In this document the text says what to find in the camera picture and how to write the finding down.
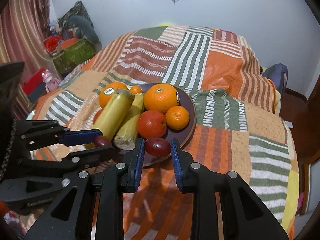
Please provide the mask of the dark red plum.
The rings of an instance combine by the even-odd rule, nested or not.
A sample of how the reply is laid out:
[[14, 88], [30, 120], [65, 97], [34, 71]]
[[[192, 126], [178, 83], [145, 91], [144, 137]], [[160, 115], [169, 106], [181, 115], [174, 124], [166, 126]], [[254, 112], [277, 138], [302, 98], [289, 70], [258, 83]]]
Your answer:
[[163, 158], [171, 153], [171, 145], [163, 138], [149, 138], [145, 142], [145, 151], [151, 156]]
[[104, 147], [112, 145], [112, 143], [102, 135], [95, 137], [95, 139], [93, 140], [93, 144], [95, 145], [95, 147]]

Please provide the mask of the yellow sugarcane piece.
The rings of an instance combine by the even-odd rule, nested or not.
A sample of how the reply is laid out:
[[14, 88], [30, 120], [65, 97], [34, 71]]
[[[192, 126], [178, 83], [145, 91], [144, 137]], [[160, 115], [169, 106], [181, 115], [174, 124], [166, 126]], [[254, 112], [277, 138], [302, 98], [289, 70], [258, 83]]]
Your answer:
[[117, 89], [92, 128], [99, 129], [103, 136], [111, 141], [130, 110], [134, 98], [135, 96], [128, 90]]
[[137, 138], [137, 122], [144, 110], [144, 93], [135, 94], [135, 99], [120, 125], [114, 139], [114, 145], [121, 150], [133, 150]]

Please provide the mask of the large orange with sticker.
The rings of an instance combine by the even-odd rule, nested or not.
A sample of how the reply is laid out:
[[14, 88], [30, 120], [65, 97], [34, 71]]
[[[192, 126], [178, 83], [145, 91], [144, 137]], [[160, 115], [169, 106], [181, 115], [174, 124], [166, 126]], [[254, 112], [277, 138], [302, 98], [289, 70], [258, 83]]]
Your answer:
[[108, 84], [99, 95], [99, 105], [101, 108], [104, 108], [112, 95], [115, 93], [117, 89], [127, 89], [127, 86], [121, 82], [113, 82]]

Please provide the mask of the red tomato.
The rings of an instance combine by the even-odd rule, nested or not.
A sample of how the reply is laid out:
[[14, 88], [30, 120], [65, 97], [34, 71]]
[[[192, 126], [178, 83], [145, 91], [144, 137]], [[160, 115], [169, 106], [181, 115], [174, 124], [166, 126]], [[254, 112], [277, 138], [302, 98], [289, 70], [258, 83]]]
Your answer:
[[156, 110], [144, 111], [137, 122], [138, 134], [145, 138], [161, 138], [167, 132], [167, 122], [163, 113]]

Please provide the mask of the red box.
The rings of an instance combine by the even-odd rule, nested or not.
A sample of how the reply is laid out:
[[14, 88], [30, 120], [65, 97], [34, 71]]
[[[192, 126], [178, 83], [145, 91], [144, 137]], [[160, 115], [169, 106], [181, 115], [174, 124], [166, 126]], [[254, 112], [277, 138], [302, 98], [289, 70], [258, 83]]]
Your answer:
[[22, 89], [31, 103], [36, 103], [41, 96], [46, 94], [46, 85], [42, 78], [42, 74], [44, 72], [44, 68], [39, 69], [27, 82], [22, 85]]

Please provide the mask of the pink toy figure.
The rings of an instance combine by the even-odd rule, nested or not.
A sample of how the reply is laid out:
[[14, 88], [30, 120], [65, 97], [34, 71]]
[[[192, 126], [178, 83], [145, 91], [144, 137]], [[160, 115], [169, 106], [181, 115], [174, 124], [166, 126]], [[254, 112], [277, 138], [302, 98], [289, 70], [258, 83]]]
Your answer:
[[45, 84], [46, 92], [50, 93], [56, 90], [59, 87], [60, 80], [57, 77], [54, 77], [53, 74], [46, 69], [42, 73], [42, 80]]

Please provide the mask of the red orange fruit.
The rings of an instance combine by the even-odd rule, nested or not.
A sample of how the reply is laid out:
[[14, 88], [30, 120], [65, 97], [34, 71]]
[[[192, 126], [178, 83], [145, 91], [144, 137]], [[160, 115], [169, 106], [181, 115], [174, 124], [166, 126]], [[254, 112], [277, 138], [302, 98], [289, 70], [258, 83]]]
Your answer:
[[102, 113], [103, 109], [100, 109], [99, 111], [97, 111], [97, 113], [95, 114], [94, 118], [93, 118], [93, 124], [96, 122], [96, 120], [99, 118], [100, 114]]

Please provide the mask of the green cardboard box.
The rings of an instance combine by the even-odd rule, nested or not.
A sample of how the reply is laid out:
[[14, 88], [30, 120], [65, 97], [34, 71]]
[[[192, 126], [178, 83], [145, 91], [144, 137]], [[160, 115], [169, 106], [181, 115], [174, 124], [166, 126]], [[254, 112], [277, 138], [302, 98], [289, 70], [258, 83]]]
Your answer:
[[94, 46], [86, 39], [80, 39], [70, 47], [53, 56], [53, 63], [60, 75], [65, 76], [76, 66], [91, 59], [96, 54]]

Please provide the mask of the patchwork striped bedspread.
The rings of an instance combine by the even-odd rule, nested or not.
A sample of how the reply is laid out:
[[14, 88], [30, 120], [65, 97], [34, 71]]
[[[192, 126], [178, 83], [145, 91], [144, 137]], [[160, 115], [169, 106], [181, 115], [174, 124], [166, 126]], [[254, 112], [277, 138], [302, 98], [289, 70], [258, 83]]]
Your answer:
[[238, 172], [293, 235], [299, 195], [294, 142], [279, 116], [279, 94], [242, 36], [182, 25], [121, 35], [41, 97], [34, 118], [89, 129], [100, 92], [113, 82], [169, 83], [186, 92], [196, 126], [185, 150], [214, 172]]

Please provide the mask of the small mandarin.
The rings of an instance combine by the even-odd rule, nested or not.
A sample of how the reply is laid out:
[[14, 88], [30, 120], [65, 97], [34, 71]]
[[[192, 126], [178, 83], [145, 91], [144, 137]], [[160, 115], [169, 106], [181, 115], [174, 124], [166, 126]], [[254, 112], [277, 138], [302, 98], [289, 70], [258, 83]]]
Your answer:
[[189, 124], [189, 112], [182, 106], [171, 107], [165, 114], [167, 125], [174, 130], [182, 130]]
[[143, 92], [143, 90], [139, 87], [139, 86], [132, 86], [129, 91], [132, 93], [132, 94], [140, 94]]

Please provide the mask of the striped pink curtain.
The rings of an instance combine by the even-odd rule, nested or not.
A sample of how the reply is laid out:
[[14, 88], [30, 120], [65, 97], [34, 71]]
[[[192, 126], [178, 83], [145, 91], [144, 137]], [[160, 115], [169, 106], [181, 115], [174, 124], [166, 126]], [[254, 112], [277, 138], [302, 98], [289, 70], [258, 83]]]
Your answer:
[[41, 68], [61, 76], [43, 42], [50, 36], [49, 9], [50, 0], [9, 0], [1, 12], [1, 63], [24, 62], [13, 107], [18, 120], [25, 119], [34, 106], [22, 85]]

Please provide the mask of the dark purple plate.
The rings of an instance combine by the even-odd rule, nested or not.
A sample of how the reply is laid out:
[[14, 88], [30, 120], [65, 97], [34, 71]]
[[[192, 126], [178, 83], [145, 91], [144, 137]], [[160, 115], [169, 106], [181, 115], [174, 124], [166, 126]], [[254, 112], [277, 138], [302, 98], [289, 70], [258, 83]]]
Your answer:
[[182, 89], [164, 84], [147, 83], [134, 89], [140, 91], [138, 99], [126, 116], [113, 139], [118, 152], [132, 150], [135, 139], [146, 140], [144, 167], [154, 165], [170, 157], [169, 151], [161, 153], [155, 144], [164, 148], [165, 141], [177, 139], [183, 147], [193, 135], [196, 125], [196, 109], [191, 97]]

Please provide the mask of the yellow pillow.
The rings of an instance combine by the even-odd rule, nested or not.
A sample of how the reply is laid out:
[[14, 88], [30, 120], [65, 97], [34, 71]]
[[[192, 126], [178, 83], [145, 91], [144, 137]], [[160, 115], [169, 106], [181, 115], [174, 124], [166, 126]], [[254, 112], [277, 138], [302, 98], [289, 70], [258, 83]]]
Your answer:
[[168, 27], [168, 26], [172, 26], [171, 23], [161, 23], [158, 25], [158, 27]]

